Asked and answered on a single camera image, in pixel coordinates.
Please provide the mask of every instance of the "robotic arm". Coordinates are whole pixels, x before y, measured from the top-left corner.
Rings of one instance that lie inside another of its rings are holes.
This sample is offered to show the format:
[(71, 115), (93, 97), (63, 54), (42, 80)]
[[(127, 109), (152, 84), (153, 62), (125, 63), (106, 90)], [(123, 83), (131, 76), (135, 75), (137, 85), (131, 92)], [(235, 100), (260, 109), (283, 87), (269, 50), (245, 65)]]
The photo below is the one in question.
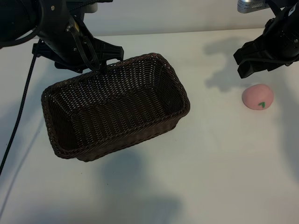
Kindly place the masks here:
[(123, 49), (92, 36), (83, 23), (84, 14), (94, 12), (97, 2), (113, 0), (1, 0), (0, 48), (23, 43), (19, 38), (33, 30), (43, 40), (33, 53), (55, 62), (58, 69), (82, 73), (99, 70), (110, 59), (123, 60)]
[(299, 4), (297, 0), (239, 0), (238, 11), (250, 13), (271, 8), (269, 20), (261, 36), (245, 43), (234, 54), (241, 78), (254, 72), (272, 71), (299, 60)]

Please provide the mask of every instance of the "green leaf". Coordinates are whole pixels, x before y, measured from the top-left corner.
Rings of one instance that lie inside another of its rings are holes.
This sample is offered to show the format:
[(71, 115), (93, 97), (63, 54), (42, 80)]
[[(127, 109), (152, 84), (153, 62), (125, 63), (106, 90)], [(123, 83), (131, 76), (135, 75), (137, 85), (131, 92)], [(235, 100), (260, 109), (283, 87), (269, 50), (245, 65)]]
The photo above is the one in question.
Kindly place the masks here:
[(259, 103), (258, 105), (259, 105), (259, 106), (262, 106), (263, 108), (265, 108), (266, 103), (265, 103), (265, 102), (261, 102), (261, 103)]

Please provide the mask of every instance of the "white table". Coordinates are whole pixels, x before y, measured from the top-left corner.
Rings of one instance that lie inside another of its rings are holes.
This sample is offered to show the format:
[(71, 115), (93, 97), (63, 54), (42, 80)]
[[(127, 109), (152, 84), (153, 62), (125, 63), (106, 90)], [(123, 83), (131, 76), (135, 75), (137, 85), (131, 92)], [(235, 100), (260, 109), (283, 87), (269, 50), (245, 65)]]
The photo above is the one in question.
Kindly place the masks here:
[[(19, 130), (0, 177), (2, 224), (297, 224), (299, 63), (241, 80), (233, 53), (261, 29), (106, 36), (125, 58), (161, 53), (191, 102), (177, 127), (84, 163), (56, 157), (40, 103), (76, 76), (37, 59)], [(31, 41), (0, 50), (0, 156), (31, 62)], [(268, 84), (273, 105), (253, 111), (243, 90)]]

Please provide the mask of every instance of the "basket rim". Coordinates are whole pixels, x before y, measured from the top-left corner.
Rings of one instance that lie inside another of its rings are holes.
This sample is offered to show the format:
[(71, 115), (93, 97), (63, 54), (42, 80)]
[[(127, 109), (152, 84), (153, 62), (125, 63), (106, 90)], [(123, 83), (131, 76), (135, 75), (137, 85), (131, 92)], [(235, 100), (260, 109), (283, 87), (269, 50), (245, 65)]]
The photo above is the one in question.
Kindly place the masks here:
[[(175, 88), (178, 90), (179, 96), (183, 100), (182, 108), (179, 111), (169, 114), (167, 116), (163, 116), (163, 117), (157, 118), (153, 121), (146, 122), (142, 125), (132, 127), (124, 132), (108, 136), (104, 139), (100, 139), (100, 140), (93, 142), (91, 144), (88, 144), (86, 146), (66, 150), (66, 149), (63, 149), (61, 147), (61, 145), (59, 144), (58, 137), (57, 137), (56, 131), (55, 131), (55, 126), (54, 126), (53, 119), (52, 119), (52, 115), (51, 115), (50, 108), (49, 108), (49, 102), (48, 102), (47, 98), (53, 89), (57, 89), (57, 88), (60, 88), (60, 87), (63, 87), (63, 86), (69, 85), (69, 84), (75, 84), (76, 82), (80, 82), (84, 79), (87, 79), (88, 77), (91, 77), (94, 74), (98, 74), (100, 71), (92, 71), (92, 72), (85, 73), (85, 74), (82, 74), (77, 77), (73, 77), (73, 78), (64, 80), (62, 82), (58, 82), (58, 83), (53, 84), (53, 85), (49, 86), (48, 88), (46, 88), (43, 91), (42, 99), (41, 99), (42, 108), (43, 108), (43, 112), (44, 112), (44, 116), (45, 116), (45, 120), (46, 120), (46, 126), (47, 126), (47, 130), (48, 130), (48, 135), (53, 140), (53, 141), (51, 140), (50, 143), (55, 151), (55, 154), (58, 154), (59, 157), (62, 157), (62, 158), (67, 158), (67, 159), (75, 158), (81, 154), (85, 154), (85, 153), (89, 152), (94, 147), (103, 147), (103, 146), (106, 146), (107, 144), (111, 143), (112, 141), (117, 141), (118, 139), (123, 138), (124, 135), (127, 135), (127, 134), (131, 135), (131, 134), (134, 134), (134, 132), (139, 132), (140, 130), (145, 129), (145, 128), (151, 128), (152, 126), (170, 122), (170, 121), (176, 120), (176, 119), (181, 119), (182, 117), (184, 117), (185, 115), (188, 114), (188, 112), (190, 111), (190, 102), (187, 97), (187, 93), (186, 93), (183, 85), (181, 84), (180, 80), (178, 79), (178, 76), (176, 75), (174, 68), (160, 54), (150, 53), (150, 54), (145, 54), (145, 55), (141, 55), (141, 56), (137, 56), (137, 57), (132, 57), (132, 58), (129, 58), (122, 62), (113, 63), (113, 64), (107, 66), (107, 71), (114, 70), (115, 68), (122, 67), (126, 64), (133, 63), (133, 62), (140, 61), (140, 60), (145, 60), (145, 59), (151, 58), (151, 57), (156, 57), (158, 60), (162, 61), (163, 62), (162, 66), (165, 67), (166, 69), (168, 69), (172, 73), (172, 75), (174, 77), (176, 77), (176, 80), (173, 82), (175, 82)], [(46, 111), (48, 111), (48, 114), (51, 116), (48, 116), (46, 118), (46, 115), (45, 115)]]

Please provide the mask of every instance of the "white wall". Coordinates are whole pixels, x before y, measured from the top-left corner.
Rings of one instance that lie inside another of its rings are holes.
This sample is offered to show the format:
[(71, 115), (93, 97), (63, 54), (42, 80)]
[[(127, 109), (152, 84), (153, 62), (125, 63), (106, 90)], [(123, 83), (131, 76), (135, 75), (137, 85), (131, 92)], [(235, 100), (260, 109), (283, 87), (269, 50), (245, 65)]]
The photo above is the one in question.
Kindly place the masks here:
[(270, 9), (241, 14), (237, 0), (114, 0), (98, 6), (85, 15), (94, 35), (262, 28), (273, 17)]

